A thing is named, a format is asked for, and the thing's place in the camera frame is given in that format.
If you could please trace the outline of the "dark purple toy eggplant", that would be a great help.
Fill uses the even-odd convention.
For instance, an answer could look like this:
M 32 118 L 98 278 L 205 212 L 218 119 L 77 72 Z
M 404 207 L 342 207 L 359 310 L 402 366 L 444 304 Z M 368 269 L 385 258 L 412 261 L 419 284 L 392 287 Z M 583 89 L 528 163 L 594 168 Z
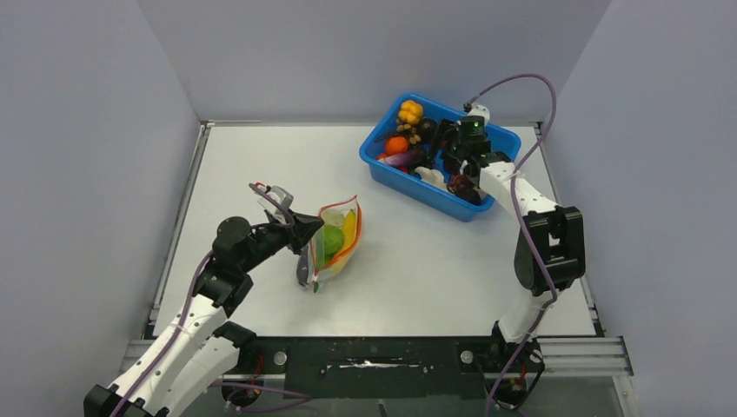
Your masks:
M 301 287 L 307 287 L 309 284 L 309 276 L 311 274 L 309 252 L 303 251 L 298 259 L 295 277 Z

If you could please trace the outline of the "long green toy bean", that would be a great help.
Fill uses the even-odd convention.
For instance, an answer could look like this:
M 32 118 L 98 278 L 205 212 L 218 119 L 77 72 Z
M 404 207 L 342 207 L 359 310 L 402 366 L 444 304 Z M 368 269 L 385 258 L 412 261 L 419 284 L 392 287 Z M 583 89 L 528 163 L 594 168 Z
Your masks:
M 318 255 L 313 262 L 313 272 L 311 275 L 311 287 L 314 293 L 317 293 L 321 284 L 328 278 L 327 264 L 331 261 L 331 255 Z

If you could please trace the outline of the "green toy cabbage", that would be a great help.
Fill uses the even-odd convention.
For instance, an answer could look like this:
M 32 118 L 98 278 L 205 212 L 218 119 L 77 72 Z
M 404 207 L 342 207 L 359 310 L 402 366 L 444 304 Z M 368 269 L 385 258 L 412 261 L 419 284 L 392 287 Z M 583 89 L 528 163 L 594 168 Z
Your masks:
M 345 215 L 340 209 L 326 208 L 320 213 L 325 225 L 331 225 L 336 228 L 342 228 L 345 222 Z

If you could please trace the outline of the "clear zip bag orange zipper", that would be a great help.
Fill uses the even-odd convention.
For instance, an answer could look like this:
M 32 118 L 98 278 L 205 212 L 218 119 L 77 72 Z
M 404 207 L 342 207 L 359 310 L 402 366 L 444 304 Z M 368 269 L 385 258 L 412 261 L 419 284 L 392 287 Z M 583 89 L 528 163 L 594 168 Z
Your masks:
M 358 195 L 321 207 L 317 216 L 323 225 L 303 247 L 295 272 L 298 285 L 313 293 L 344 270 L 359 247 L 363 225 Z

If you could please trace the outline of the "yellow toy banana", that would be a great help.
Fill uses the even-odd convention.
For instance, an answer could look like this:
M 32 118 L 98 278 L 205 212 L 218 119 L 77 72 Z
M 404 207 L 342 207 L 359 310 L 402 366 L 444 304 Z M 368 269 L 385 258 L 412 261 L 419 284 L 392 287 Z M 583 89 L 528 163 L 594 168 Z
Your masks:
M 342 236 L 343 244 L 341 251 L 350 248 L 356 238 L 357 234 L 357 214 L 354 210 L 350 210 L 344 216 L 344 222 L 342 225 Z

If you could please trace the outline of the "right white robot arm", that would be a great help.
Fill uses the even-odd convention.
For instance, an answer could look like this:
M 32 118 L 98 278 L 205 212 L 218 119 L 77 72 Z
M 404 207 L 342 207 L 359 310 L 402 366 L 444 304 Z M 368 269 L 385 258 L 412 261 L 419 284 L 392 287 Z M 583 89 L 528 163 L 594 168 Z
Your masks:
M 549 307 L 586 269 L 583 218 L 536 189 L 521 166 L 495 151 L 482 116 L 442 120 L 431 142 L 449 175 L 448 190 L 476 202 L 488 195 L 520 225 L 513 267 L 522 298 L 496 323 L 501 337 L 488 348 L 494 367 L 513 369 L 523 359 L 521 344 L 534 337 Z

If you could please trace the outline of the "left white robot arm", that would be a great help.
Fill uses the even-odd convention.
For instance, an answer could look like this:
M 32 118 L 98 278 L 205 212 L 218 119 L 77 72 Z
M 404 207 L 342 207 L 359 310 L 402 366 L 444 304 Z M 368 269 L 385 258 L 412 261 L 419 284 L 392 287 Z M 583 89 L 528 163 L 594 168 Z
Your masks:
M 252 225 L 233 216 L 220 223 L 183 306 L 148 349 L 108 386 L 85 396 L 86 416 L 179 416 L 234 368 L 253 332 L 230 320 L 253 287 L 250 271 L 284 248 L 298 254 L 322 219 L 289 211 Z

